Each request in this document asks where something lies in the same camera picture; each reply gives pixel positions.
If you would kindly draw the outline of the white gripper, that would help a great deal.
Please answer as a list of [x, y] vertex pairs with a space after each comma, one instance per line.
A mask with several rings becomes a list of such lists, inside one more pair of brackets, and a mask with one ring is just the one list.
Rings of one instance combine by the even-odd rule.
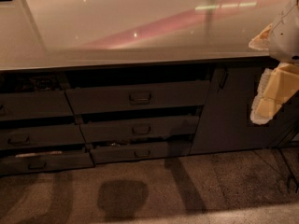
[[249, 47], [269, 50], [272, 58], [283, 62], [264, 70], [251, 106], [250, 120], [264, 125], [299, 91], [299, 0], [290, 0]]

